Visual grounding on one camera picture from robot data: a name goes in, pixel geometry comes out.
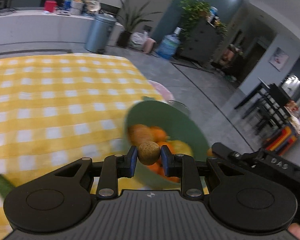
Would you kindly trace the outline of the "person's hand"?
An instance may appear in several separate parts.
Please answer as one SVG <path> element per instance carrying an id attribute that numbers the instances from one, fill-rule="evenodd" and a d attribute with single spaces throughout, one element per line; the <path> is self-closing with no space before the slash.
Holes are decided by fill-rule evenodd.
<path id="1" fill-rule="evenodd" d="M 300 240 L 300 225 L 297 223 L 293 223 L 289 226 L 288 231 L 296 237 L 298 240 Z"/>

